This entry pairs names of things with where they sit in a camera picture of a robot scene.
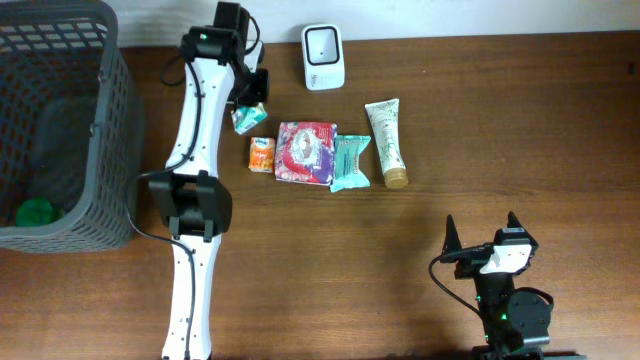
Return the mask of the teal Kleenex tissue pack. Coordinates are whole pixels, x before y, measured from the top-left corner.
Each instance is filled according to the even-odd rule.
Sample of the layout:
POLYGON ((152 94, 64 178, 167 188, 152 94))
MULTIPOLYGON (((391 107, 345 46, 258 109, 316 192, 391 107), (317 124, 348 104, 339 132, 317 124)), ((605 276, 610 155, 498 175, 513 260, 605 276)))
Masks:
POLYGON ((231 112, 234 131, 244 135, 267 118, 268 114, 262 103, 255 106, 238 106, 231 112))

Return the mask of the orange Kleenex tissue pack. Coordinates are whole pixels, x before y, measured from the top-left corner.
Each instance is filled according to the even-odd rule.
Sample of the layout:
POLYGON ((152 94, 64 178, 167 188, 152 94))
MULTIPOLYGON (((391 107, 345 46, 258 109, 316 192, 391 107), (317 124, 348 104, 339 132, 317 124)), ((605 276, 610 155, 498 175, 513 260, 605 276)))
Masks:
POLYGON ((252 137, 249 149, 248 168, 252 172, 272 173, 275 159, 275 145, 273 138, 252 137))

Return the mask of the red purple tissue pack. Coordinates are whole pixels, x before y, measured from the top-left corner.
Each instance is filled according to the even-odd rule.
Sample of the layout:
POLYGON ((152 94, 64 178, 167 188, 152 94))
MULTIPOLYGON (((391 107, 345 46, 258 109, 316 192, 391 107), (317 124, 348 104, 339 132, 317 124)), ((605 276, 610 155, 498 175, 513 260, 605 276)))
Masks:
POLYGON ((275 151, 276 179, 329 186, 334 178, 336 136, 335 123, 282 122, 275 151))

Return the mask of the mint green wipes pack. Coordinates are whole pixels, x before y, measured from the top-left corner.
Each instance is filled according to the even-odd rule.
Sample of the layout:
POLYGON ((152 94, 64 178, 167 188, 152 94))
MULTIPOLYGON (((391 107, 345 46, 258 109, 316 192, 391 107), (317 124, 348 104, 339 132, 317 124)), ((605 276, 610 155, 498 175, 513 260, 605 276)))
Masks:
POLYGON ((371 141, 366 135, 338 135, 335 139, 334 176, 332 193, 345 189, 365 188, 370 181, 360 169, 360 155, 371 141))

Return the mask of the white floral cream tube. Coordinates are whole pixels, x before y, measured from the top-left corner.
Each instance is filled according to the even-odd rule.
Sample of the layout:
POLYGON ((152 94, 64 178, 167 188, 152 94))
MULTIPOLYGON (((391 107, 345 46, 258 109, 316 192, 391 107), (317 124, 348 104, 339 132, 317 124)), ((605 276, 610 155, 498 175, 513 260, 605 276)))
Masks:
POLYGON ((401 189, 409 184, 399 143, 399 99, 389 99, 364 106, 371 124, 385 186, 401 189))

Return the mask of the green lid jar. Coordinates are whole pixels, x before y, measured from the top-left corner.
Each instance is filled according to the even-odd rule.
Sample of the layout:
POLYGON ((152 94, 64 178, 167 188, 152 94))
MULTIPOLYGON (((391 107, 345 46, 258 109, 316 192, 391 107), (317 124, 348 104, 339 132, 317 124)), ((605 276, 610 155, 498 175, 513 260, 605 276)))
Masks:
POLYGON ((25 201, 17 210, 15 223, 18 227, 38 227, 56 222, 64 212, 44 198, 25 201))

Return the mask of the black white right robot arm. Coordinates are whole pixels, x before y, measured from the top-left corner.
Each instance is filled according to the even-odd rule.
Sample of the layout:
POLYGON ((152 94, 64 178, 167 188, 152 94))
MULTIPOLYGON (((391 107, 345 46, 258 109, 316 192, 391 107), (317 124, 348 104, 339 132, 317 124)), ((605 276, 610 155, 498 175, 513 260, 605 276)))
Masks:
POLYGON ((484 346, 471 350, 471 357, 496 359, 581 359, 575 352, 546 353, 550 343, 548 328, 554 309, 553 297, 536 288, 514 285, 514 277, 530 266, 539 244, 510 212, 505 227, 494 240, 464 248, 452 216, 446 220, 442 252, 429 263, 429 276, 446 294, 474 312, 482 322, 484 346), (457 280, 471 279, 476 289, 476 305, 463 300, 435 276, 437 263, 456 266, 457 280))

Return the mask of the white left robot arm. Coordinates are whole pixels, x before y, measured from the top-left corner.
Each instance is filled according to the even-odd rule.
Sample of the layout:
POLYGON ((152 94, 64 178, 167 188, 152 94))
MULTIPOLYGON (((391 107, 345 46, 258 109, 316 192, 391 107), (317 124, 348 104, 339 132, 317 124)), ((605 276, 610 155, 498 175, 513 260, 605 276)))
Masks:
POLYGON ((212 24, 193 26, 181 39, 185 97, 178 134, 164 169, 146 177, 174 256, 164 359, 213 354, 213 274, 233 209, 232 196, 218 178, 225 109, 260 105, 269 95, 269 73, 260 66, 263 43, 248 37, 256 25, 240 4, 219 2, 212 24))

